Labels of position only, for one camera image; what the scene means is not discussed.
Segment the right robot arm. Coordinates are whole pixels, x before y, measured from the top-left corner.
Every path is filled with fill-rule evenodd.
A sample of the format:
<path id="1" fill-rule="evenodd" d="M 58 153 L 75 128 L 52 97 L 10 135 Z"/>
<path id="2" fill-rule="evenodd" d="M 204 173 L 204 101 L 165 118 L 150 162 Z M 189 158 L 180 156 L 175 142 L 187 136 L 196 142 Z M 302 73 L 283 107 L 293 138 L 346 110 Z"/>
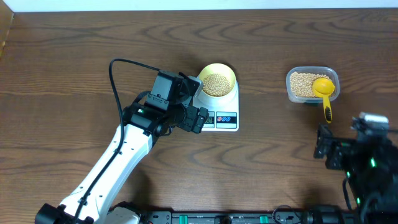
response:
<path id="1" fill-rule="evenodd" d="M 334 137 L 318 126 L 314 158 L 330 170 L 342 170 L 356 201 L 359 223 L 397 223 L 397 146 L 389 130 L 354 124 L 356 139 Z"/>

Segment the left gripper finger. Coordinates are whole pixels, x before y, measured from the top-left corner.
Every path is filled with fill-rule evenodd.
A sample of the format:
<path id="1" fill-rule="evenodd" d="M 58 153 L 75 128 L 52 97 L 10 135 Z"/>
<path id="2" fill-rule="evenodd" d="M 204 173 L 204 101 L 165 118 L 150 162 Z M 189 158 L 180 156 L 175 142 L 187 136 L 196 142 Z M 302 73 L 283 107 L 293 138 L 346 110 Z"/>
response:
<path id="1" fill-rule="evenodd" d="M 208 119 L 208 110 L 204 107 L 201 107 L 198 109 L 196 115 L 195 115 L 195 119 L 194 119 L 194 123 L 193 123 L 193 128 L 192 131 L 196 134 L 201 133 L 202 129 L 203 129 L 203 125 L 205 124 L 205 121 Z"/>
<path id="2" fill-rule="evenodd" d="M 203 89 L 203 82 L 197 77 L 188 76 L 187 83 L 189 88 L 189 95 L 193 98 L 197 97 Z"/>

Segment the yellow measuring scoop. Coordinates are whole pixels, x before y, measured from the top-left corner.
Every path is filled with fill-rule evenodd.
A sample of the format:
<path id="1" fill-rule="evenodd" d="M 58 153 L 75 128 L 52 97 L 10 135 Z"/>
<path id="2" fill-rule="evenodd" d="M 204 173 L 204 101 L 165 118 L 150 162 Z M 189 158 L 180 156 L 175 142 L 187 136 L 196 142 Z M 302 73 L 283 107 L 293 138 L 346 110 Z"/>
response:
<path id="1" fill-rule="evenodd" d="M 335 86 L 333 82 L 327 78 L 317 78 L 312 84 L 313 94 L 323 100 L 323 111 L 327 123 L 331 123 L 333 118 L 330 96 L 334 90 Z"/>

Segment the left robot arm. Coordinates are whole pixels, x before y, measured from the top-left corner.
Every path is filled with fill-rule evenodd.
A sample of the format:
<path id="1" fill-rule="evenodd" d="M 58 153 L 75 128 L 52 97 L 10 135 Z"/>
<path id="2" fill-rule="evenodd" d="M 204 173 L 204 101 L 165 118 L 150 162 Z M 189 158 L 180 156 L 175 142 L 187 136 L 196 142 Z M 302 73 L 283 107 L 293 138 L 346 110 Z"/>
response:
<path id="1" fill-rule="evenodd" d="M 59 206 L 44 204 L 35 223 L 108 222 L 108 211 L 121 187 L 158 138 L 175 127 L 201 133 L 208 110 L 194 107 L 192 101 L 202 86 L 196 77 L 159 72 L 150 91 L 119 109 L 121 124 L 82 183 Z"/>

